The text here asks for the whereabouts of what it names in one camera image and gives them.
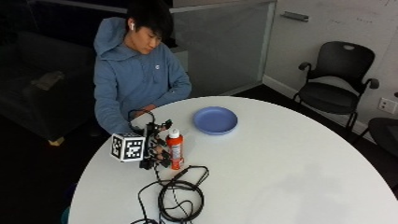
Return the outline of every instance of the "white round table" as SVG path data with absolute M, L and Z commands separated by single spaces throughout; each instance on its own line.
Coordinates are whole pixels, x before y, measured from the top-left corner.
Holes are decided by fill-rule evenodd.
M 208 135 L 196 128 L 195 113 L 207 106 L 237 114 L 228 134 Z M 153 114 L 156 123 L 172 119 L 180 129 L 185 167 L 204 165 L 211 171 L 199 186 L 205 203 L 193 223 L 398 223 L 398 202 L 368 160 L 333 131 L 293 110 L 215 96 L 161 106 Z M 133 122 L 143 127 L 149 120 L 144 115 Z M 109 152 L 111 139 L 81 176 L 70 224 L 127 224 L 143 218 L 139 191 L 157 180 L 155 172 L 141 169 L 139 161 L 119 162 Z M 163 179 L 179 172 L 160 170 Z M 196 182 L 200 174 L 188 172 L 187 178 Z M 143 192 L 148 217 L 156 220 L 160 190 L 155 185 Z

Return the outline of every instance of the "hand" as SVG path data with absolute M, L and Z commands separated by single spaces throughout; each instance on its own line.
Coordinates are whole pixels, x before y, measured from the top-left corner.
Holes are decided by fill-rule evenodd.
M 155 108 L 156 108 L 155 105 L 147 105 L 147 106 L 143 107 L 141 109 L 143 109 L 143 110 L 147 110 L 147 111 L 151 111 L 151 110 L 153 110 Z M 145 111 L 143 111 L 143 110 L 137 111 L 135 118 L 137 118 L 139 116 L 141 116 L 141 115 L 145 113 Z

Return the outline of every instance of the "black office chair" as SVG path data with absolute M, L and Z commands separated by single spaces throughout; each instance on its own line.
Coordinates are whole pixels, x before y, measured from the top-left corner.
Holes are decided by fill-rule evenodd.
M 370 136 L 380 148 L 398 157 L 398 119 L 374 118 L 370 120 L 368 129 L 360 134 L 353 144 L 370 132 Z
M 362 79 L 368 73 L 374 60 L 374 53 L 370 49 L 353 43 L 333 41 L 322 45 L 318 52 L 317 65 L 312 70 L 310 63 L 302 63 L 300 70 L 309 67 L 306 83 L 298 93 L 298 106 L 302 102 L 313 108 L 337 115 L 350 115 L 346 129 L 352 132 L 358 113 L 357 106 L 361 96 L 370 84 L 372 89 L 377 89 L 380 84 L 374 78 Z M 338 77 L 345 80 L 354 91 L 318 82 L 321 77 Z

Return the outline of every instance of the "spray can cap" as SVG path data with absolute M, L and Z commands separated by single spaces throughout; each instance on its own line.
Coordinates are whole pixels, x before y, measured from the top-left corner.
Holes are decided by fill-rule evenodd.
M 179 138 L 180 137 L 180 130 L 179 129 L 171 129 L 169 130 L 169 137 L 171 138 Z

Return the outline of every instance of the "wire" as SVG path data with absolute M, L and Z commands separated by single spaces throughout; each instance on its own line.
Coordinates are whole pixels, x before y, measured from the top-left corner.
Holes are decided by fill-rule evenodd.
M 132 114 L 133 111 L 143 111 L 143 112 L 145 112 L 147 114 L 149 114 L 149 115 L 152 116 L 152 122 L 155 123 L 155 121 L 156 121 L 156 119 L 155 119 L 155 115 L 153 115 L 153 113 L 152 113 L 149 110 L 145 110 L 145 109 L 132 109 L 132 110 L 128 111 L 128 114 L 127 114 L 127 117 L 128 117 L 128 123 L 131 123 L 131 121 L 133 120 L 133 119 L 132 119 L 132 116 L 131 116 L 131 114 Z
M 159 167 L 159 165 L 156 164 L 155 171 L 156 171 L 157 181 L 148 184 L 139 192 L 139 202 L 140 202 L 140 206 L 141 206 L 141 209 L 143 209 L 144 218 L 136 220 L 131 224 L 136 224 L 136 223 L 140 223 L 140 222 L 143 222 L 144 224 L 164 224 L 164 221 L 161 220 L 161 217 L 164 217 L 167 220 L 169 220 L 172 222 L 179 222 L 179 223 L 191 222 L 192 223 L 192 220 L 200 215 L 200 212 L 201 212 L 203 207 L 204 207 L 204 194 L 203 194 L 201 189 L 200 189 L 200 184 L 203 183 L 203 181 L 209 176 L 209 169 L 205 166 L 189 166 L 180 173 L 177 173 L 176 176 L 171 180 L 161 180 L 160 171 L 157 170 L 157 167 Z M 205 170 L 203 176 L 199 179 L 197 184 L 193 184 L 188 181 L 180 180 L 180 178 L 187 174 L 188 170 L 195 169 L 195 168 L 201 168 L 201 169 Z M 148 218 L 147 212 L 145 212 L 145 207 L 144 207 L 144 204 L 143 204 L 143 199 L 141 199 L 143 191 L 145 189 L 148 189 L 151 186 L 153 186 L 155 184 L 160 184 L 163 186 L 160 196 L 159 196 L 160 223 L 155 219 Z M 200 196 L 200 205 L 199 205 L 197 211 L 195 211 L 195 205 L 189 200 L 184 200 L 183 202 L 179 202 L 177 195 L 176 195 L 176 190 L 177 189 L 191 190 L 191 191 L 195 191 L 199 194 L 199 196 Z M 168 190 L 173 191 L 173 197 L 175 197 L 175 202 L 176 202 L 175 207 L 165 207 L 164 203 L 163 203 L 165 193 L 167 193 Z M 183 208 L 183 205 L 185 203 L 189 203 L 189 207 L 191 207 L 189 213 Z M 180 208 L 183 210 L 183 212 L 185 214 L 185 217 L 173 217 L 172 215 L 169 215 L 168 211 L 175 210 L 177 208 Z
M 193 184 L 188 181 L 180 180 L 180 178 L 187 174 L 188 170 L 193 169 L 193 168 L 203 168 L 205 170 L 201 178 L 199 179 L 197 184 Z M 176 174 L 176 176 L 168 182 L 168 184 L 163 186 L 160 197 L 159 197 L 159 207 L 160 207 L 161 216 L 167 220 L 169 220 L 172 222 L 187 223 L 188 221 L 191 222 L 200 215 L 200 212 L 201 212 L 203 206 L 204 206 L 204 194 L 203 194 L 201 189 L 200 189 L 200 184 L 208 176 L 209 176 L 209 169 L 205 166 L 189 166 L 179 174 Z M 199 196 L 200 196 L 200 205 L 199 205 L 197 211 L 195 211 L 195 205 L 189 200 L 184 200 L 183 202 L 179 202 L 177 196 L 176 196 L 176 189 L 195 191 L 199 194 Z M 164 203 L 163 203 L 165 193 L 167 193 L 168 190 L 173 191 L 175 201 L 176 201 L 176 204 L 177 204 L 175 207 L 165 207 Z M 183 208 L 183 205 L 185 203 L 189 203 L 189 207 L 191 207 L 191 212 L 189 213 Z M 169 210 L 175 210 L 177 208 L 180 208 L 183 210 L 183 212 L 185 214 L 185 217 L 173 217 L 168 213 Z

